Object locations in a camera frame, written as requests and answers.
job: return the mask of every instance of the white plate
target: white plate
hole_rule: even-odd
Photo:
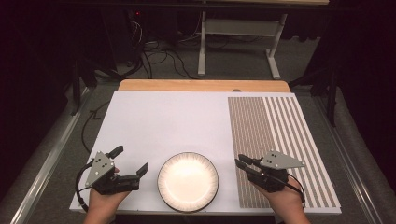
[[[197,212],[215,198],[219,177],[206,157],[184,152],[169,159],[158,174],[158,190],[166,204],[178,212]]]

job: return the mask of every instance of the cable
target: cable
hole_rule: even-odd
[[[264,36],[260,36],[260,35],[255,36],[255,37],[252,38],[251,40],[242,40],[242,39],[235,38],[235,37],[237,37],[237,36],[240,36],[240,35],[231,35],[231,36],[230,36],[230,39],[231,39],[231,40],[234,40],[234,41],[242,42],[242,43],[253,43],[253,42],[259,41],[259,40],[261,40],[261,39],[264,39]]]
[[[134,34],[133,34],[132,37],[131,37],[131,38],[132,38],[132,43],[133,43],[134,49],[135,49],[135,48],[136,48],[136,45],[140,44],[140,42],[142,41],[143,29],[142,29],[142,27],[140,26],[140,24],[137,23],[136,21],[130,21],[130,23],[134,24],[134,26],[135,26]],[[134,44],[134,36],[136,35],[137,28],[139,28],[140,36],[139,36],[139,40],[137,41],[137,43],[136,43],[136,45],[135,45],[135,44]]]
[[[282,181],[282,180],[280,180],[280,179],[278,179],[278,178],[276,178],[276,177],[274,177],[272,175],[268,175],[268,174],[264,174],[264,175],[267,176],[267,177],[270,177],[271,179],[273,179],[273,180],[285,185],[286,187],[295,190],[297,193],[299,193],[300,197],[301,197],[301,202],[303,203],[303,208],[305,208],[305,190],[303,188],[303,185],[300,183],[300,181],[297,180],[296,177],[294,177],[293,175],[288,174],[290,177],[292,177],[294,180],[297,181],[297,183],[300,185],[302,190],[299,190],[296,187],[294,187],[293,185],[291,185],[289,183],[286,183],[286,182],[284,182],[284,181]]]
[[[168,54],[164,50],[162,50],[162,51],[150,53],[150,55],[148,56],[148,59],[149,59],[149,57],[151,57],[152,55],[155,55],[155,54],[164,54],[165,57],[162,60],[158,61],[158,62],[155,62],[155,63],[149,62],[149,63],[152,63],[152,64],[163,63],[163,62],[165,62],[166,58],[168,57]]]
[[[92,187],[87,187],[87,188],[84,188],[84,189],[80,189],[79,192],[82,192],[83,190],[91,189],[91,188],[92,188]]]
[[[160,42],[158,42],[157,40],[147,42],[145,44],[145,46],[150,45],[150,44],[157,44],[157,46],[153,47],[152,49],[145,49],[145,51],[152,51],[154,49],[157,49],[160,46]]]
[[[79,203],[79,205],[81,205],[82,209],[84,209],[85,212],[88,212],[89,207],[87,204],[85,204],[84,199],[80,195],[81,190],[79,190],[78,184],[79,184],[79,181],[81,180],[81,177],[82,177],[82,174],[84,173],[84,171],[86,169],[92,167],[92,164],[93,164],[93,159],[81,168],[81,170],[77,174],[76,184],[75,184],[75,192],[76,192],[76,195],[78,198],[78,203]]]
[[[183,77],[189,77],[189,78],[191,78],[191,79],[200,79],[200,78],[198,78],[198,77],[192,77],[192,76],[190,75],[190,73],[186,70],[186,67],[184,66],[183,60],[181,60],[180,56],[178,56],[178,54],[177,54],[174,50],[172,50],[172,49],[166,49],[165,52],[167,52],[167,51],[171,51],[171,52],[173,52],[173,53],[177,56],[177,58],[178,58],[178,59],[180,60],[180,62],[181,62],[181,67],[183,68],[183,71],[186,73],[187,76],[184,76],[184,75],[180,74],[180,73],[177,71],[175,58],[174,58],[172,55],[168,54],[169,56],[171,56],[171,57],[174,59],[174,67],[175,67],[175,70],[177,71],[177,73],[178,73],[179,75],[181,75],[181,76],[183,76]]]
[[[83,57],[83,56],[81,56],[81,60],[83,60],[83,61],[84,61],[85,63],[87,63],[89,66],[91,66],[91,67],[93,67],[93,68],[96,68],[96,69],[98,69],[98,70],[103,71],[104,73],[106,73],[107,75],[109,75],[109,76],[115,78],[115,79],[118,80],[118,81],[123,81],[124,79],[126,79],[127,76],[129,76],[129,75],[135,73],[135,72],[138,71],[138,70],[141,68],[141,66],[142,66],[141,58],[140,58],[140,59],[137,61],[137,64],[135,65],[134,68],[132,68],[130,71],[128,71],[128,72],[126,72],[126,73],[124,73],[124,74],[119,74],[119,73],[117,73],[117,72],[115,72],[115,71],[113,71],[113,70],[111,70],[111,69],[108,69],[108,68],[106,68],[106,67],[103,67],[102,65],[100,65],[100,64],[98,64],[98,63],[96,63],[96,62],[94,62],[94,61],[92,61],[92,60],[90,60],[90,59],[88,59],[88,58],[85,58],[85,57]]]
[[[201,36],[201,35],[196,35],[196,36],[194,36],[194,35],[197,33],[197,31],[198,31],[201,18],[202,18],[202,13],[199,14],[198,22],[197,22],[197,25],[196,25],[195,30],[194,30],[194,32],[192,33],[192,35],[191,35],[190,37],[186,38],[186,39],[177,41],[178,43],[182,43],[182,42],[185,42],[185,41],[189,41],[189,40],[191,40],[191,39],[195,39],[196,37]]]
[[[145,55],[146,61],[148,62],[149,71],[148,71],[148,69],[146,68],[146,66],[145,66],[144,63],[143,63],[143,67],[145,68],[146,73],[148,74],[148,79],[152,79],[152,69],[151,69],[151,64],[150,64],[150,62],[149,62],[149,57],[148,57],[148,55],[146,54],[145,51],[143,51],[143,55]]]
[[[207,37],[213,37],[213,36],[224,36],[224,35],[208,35]],[[221,45],[221,46],[219,46],[219,47],[211,47],[209,44],[208,44],[208,41],[206,41],[206,46],[208,47],[208,48],[210,48],[210,49],[222,49],[222,48],[224,48],[224,47],[226,47],[229,43],[230,43],[230,37],[228,36],[228,35],[226,35],[225,36],[226,38],[226,42],[223,44],[223,45]]]
[[[108,103],[110,103],[110,101],[105,102],[104,104],[100,105],[98,108],[96,108],[95,110],[90,110],[90,115],[88,116],[87,120],[85,120],[84,125],[82,126],[82,130],[81,130],[81,142],[82,145],[84,146],[85,150],[91,154],[91,151],[88,149],[87,144],[85,143],[84,140],[84,133],[85,133],[85,128],[87,127],[88,121],[91,120],[91,118],[93,117],[93,119],[100,119],[96,117],[96,114],[98,113],[98,111],[104,107],[105,105],[107,105]]]

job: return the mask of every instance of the gray carpet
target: gray carpet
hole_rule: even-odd
[[[264,60],[263,43],[265,40],[255,42],[231,41],[224,48],[222,40],[216,39],[209,42],[207,50],[206,77],[207,79],[271,79],[268,64]],[[307,41],[300,43],[296,39],[282,40],[276,53],[280,75],[286,81],[299,77],[306,68],[307,63],[315,49],[318,41]],[[189,45],[179,45],[174,50],[183,60],[185,69],[189,75],[195,76],[197,73],[198,46],[189,42]],[[150,47],[151,52],[157,49]],[[186,72],[182,69],[181,61],[177,56],[169,51],[170,55],[155,53],[148,58],[151,61],[151,71],[153,78],[185,78]],[[126,66],[120,66],[120,70],[126,71]],[[130,78],[147,78],[148,72],[140,69]],[[90,100],[81,110],[81,116],[74,128],[64,153],[51,176],[48,185],[45,187],[35,209],[30,216],[28,223],[82,223],[84,214],[70,212],[68,207],[74,194],[74,183],[76,174],[85,164],[89,153],[84,149],[81,133],[91,110],[111,99],[112,93],[117,89],[118,83],[111,80],[99,79],[100,83],[92,91]],[[348,168],[339,153],[339,143],[334,140],[333,132],[339,133],[342,143],[348,149],[356,169],[361,172],[362,182],[367,186],[368,192],[372,196],[374,204],[379,211],[382,223],[396,223],[394,193],[389,189],[385,178],[379,172],[373,158],[364,145],[353,119],[347,111],[347,105],[343,102],[341,94],[338,94],[336,107],[337,128],[330,128],[327,120],[323,118],[321,108],[321,98],[313,98],[307,91],[307,87],[296,88],[294,90],[302,107],[308,126],[313,134],[319,153],[324,161],[329,176],[334,184],[335,191],[342,205],[342,215],[339,216],[310,216],[313,223],[373,223],[361,206],[360,198],[357,197],[356,189],[351,184]],[[66,109],[64,116],[69,116]],[[106,114],[106,106],[101,108],[96,117],[100,119],[89,119],[84,131],[84,141],[91,149],[96,135],[99,132],[103,117]],[[27,190],[33,183],[41,165],[50,153],[50,148],[54,144],[55,136],[64,127],[63,118],[55,124],[49,136],[43,141],[35,155],[26,164],[25,169],[19,176],[14,187],[9,191],[7,197],[0,206],[0,223],[9,223],[23,200]],[[131,223],[189,223],[191,220],[180,217],[147,217],[132,216]],[[260,217],[235,218],[233,223],[246,223],[255,221],[262,223]],[[199,219],[199,223],[229,223],[227,217],[208,217]]]

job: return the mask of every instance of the equipment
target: equipment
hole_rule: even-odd
[[[239,169],[247,173],[247,178],[250,182],[270,193],[281,191],[286,186],[297,191],[301,195],[302,202],[305,203],[303,186],[294,176],[288,174],[286,170],[287,168],[305,167],[303,161],[296,160],[274,150],[271,150],[260,159],[251,159],[243,154],[239,154],[238,158],[239,160],[235,159],[235,164]],[[260,171],[256,171],[248,167],[248,165],[254,165],[260,168]],[[302,190],[288,184],[289,176],[300,184]]]
[[[115,194],[124,191],[139,190],[140,178],[148,171],[149,164],[144,164],[136,175],[116,175],[116,166],[113,159],[123,151],[123,146],[116,147],[110,153],[104,154],[98,151],[95,158],[86,164],[78,173],[76,179],[76,194],[82,208],[88,212],[88,205],[84,203],[79,193],[83,189],[78,189],[78,183],[84,171],[91,167],[85,186],[94,188],[100,194]]]

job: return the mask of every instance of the hand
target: hand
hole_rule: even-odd
[[[116,193],[112,195],[102,195],[95,189],[90,192],[90,206],[84,224],[107,224],[116,214],[120,203],[131,193],[131,191]]]
[[[301,188],[299,183],[290,176],[288,183],[297,189]],[[253,186],[268,199],[274,212],[282,217],[285,223],[310,223],[304,213],[301,196],[295,190],[285,187],[281,191],[269,193],[255,184]]]

